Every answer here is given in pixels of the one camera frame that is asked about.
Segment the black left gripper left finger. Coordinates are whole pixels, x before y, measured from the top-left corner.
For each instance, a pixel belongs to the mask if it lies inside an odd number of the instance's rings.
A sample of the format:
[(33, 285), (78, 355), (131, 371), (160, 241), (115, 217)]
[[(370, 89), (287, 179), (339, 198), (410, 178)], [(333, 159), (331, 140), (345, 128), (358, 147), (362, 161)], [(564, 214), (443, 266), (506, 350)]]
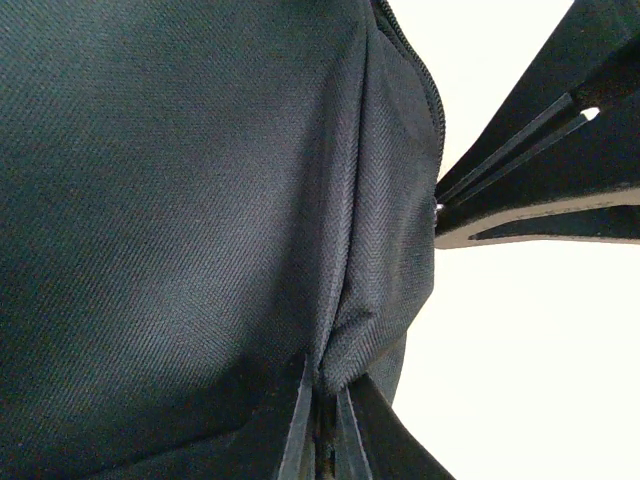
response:
[(221, 479), (297, 479), (303, 475), (312, 407), (308, 356), (288, 361), (219, 467)]

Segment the black student backpack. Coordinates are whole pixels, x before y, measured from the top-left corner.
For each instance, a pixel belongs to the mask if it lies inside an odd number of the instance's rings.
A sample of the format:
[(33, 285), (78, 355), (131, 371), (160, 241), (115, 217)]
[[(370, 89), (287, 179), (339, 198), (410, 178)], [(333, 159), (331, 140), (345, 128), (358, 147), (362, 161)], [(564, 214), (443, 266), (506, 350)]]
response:
[(444, 115), (385, 1), (1, 5), (1, 475), (221, 479), (289, 360), (395, 395)]

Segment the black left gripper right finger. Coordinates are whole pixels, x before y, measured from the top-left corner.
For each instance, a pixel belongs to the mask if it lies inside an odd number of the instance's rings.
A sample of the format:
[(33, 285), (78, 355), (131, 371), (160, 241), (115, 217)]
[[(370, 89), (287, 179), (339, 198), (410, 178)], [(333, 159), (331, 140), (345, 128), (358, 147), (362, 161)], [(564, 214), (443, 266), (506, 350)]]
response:
[(370, 376), (343, 388), (332, 403), (331, 479), (453, 477), (405, 428)]

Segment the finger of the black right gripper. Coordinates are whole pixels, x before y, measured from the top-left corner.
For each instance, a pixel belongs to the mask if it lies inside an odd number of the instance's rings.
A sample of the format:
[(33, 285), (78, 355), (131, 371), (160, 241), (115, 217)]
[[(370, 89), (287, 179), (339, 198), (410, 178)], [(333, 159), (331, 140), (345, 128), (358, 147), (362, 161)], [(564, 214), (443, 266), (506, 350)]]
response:
[(639, 5), (576, 1), (439, 181), (435, 244), (639, 240)]

